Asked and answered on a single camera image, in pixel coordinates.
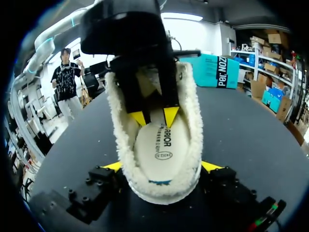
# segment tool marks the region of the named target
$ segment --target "black table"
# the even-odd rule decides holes
[[[240,181],[256,189],[258,200],[271,196],[287,207],[284,225],[309,188],[309,161],[291,133],[272,114],[232,89],[197,89],[204,121],[203,160],[230,166]],[[54,189],[67,197],[96,165],[117,161],[115,137],[106,94],[102,93],[72,122],[45,158],[32,195]],[[109,204],[98,221],[102,231],[213,231],[217,227],[199,188],[185,200],[160,206],[141,200],[131,190]],[[269,231],[277,231],[273,224]]]

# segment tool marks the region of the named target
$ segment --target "black t-shirt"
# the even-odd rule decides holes
[[[67,100],[76,96],[75,76],[80,76],[81,70],[75,63],[71,63],[70,68],[65,68],[68,66],[69,64],[65,64],[56,68],[51,80],[51,82],[54,79],[57,81],[56,93],[58,101]]]

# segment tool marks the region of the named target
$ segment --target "person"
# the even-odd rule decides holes
[[[69,61],[71,50],[63,48],[61,50],[61,65],[54,71],[51,83],[56,88],[58,106],[70,123],[83,109],[77,94],[75,76],[84,74],[84,65],[79,60],[78,65]]]

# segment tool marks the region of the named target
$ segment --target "shelving unit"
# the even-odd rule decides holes
[[[252,71],[254,73],[254,75],[253,75],[253,80],[254,81],[257,81],[258,73],[261,72],[261,73],[265,73],[265,74],[267,74],[267,75],[269,75],[269,76],[271,76],[273,78],[276,78],[277,80],[280,80],[280,81],[284,82],[287,86],[289,86],[291,88],[289,99],[292,100],[292,105],[291,105],[291,107],[289,109],[289,113],[287,114],[286,120],[288,120],[290,118],[290,115],[291,115],[291,112],[292,112],[292,109],[293,109],[293,104],[294,104],[294,101],[295,101],[294,93],[297,93],[297,89],[298,89],[297,69],[294,69],[291,65],[288,65],[288,64],[286,64],[284,62],[281,62],[279,60],[262,56],[258,49],[256,49],[254,52],[230,50],[230,56],[233,53],[234,54],[236,53],[236,54],[255,55],[254,67],[252,67],[250,65],[247,65],[247,64],[239,64],[241,67],[252,69]],[[277,64],[283,66],[285,69],[288,69],[292,73],[292,81],[287,80],[285,78],[282,78],[282,77],[274,74],[273,72],[269,72],[269,71],[266,71],[266,70],[263,70],[263,69],[259,68],[258,64],[259,64],[259,60],[260,59],[264,59],[264,60],[267,60],[267,61],[271,61],[271,62],[277,63]]]
[[[239,64],[239,65],[242,66],[242,67],[249,68],[249,69],[254,69],[254,67],[247,65],[247,64]]]
[[[242,67],[245,67],[245,68],[253,69],[253,70],[254,70],[254,77],[253,77],[253,79],[254,79],[255,81],[257,80],[258,72],[261,72],[261,73],[265,73],[265,74],[267,74],[267,75],[270,75],[270,76],[272,76],[272,77],[274,77],[274,78],[276,78],[276,79],[278,79],[278,80],[284,82],[286,85],[288,85],[288,86],[291,87],[291,93],[290,93],[289,98],[292,99],[292,97],[293,97],[293,92],[294,92],[294,90],[295,90],[295,82],[298,80],[298,77],[296,76],[296,71],[295,71],[295,69],[294,69],[291,65],[288,65],[288,64],[286,64],[286,63],[283,63],[283,62],[281,62],[281,61],[279,61],[279,60],[276,60],[276,59],[273,59],[273,58],[269,58],[269,57],[262,56],[262,55],[260,55],[259,50],[257,50],[257,49],[255,50],[255,52],[246,52],[246,51],[231,50],[231,51],[230,51],[230,55],[231,55],[232,53],[255,55],[255,66],[254,66],[254,67],[252,67],[252,66],[250,66],[250,65],[247,65],[247,64],[239,64],[239,65],[242,66]],[[260,69],[260,68],[258,67],[259,59],[265,59],[265,60],[268,60],[268,61],[277,63],[277,64],[279,64],[279,65],[281,65],[281,66],[283,66],[283,67],[285,67],[285,68],[291,70],[291,73],[293,74],[292,82],[289,81],[289,80],[286,80],[286,79],[284,79],[284,78],[282,78],[282,77],[280,77],[280,76],[278,76],[278,75],[276,75],[276,74],[274,74],[274,73],[272,73],[272,72],[269,72],[269,71]]]

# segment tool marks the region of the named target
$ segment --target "screw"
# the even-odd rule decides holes
[[[87,202],[89,201],[89,198],[88,197],[83,197],[83,202]]]

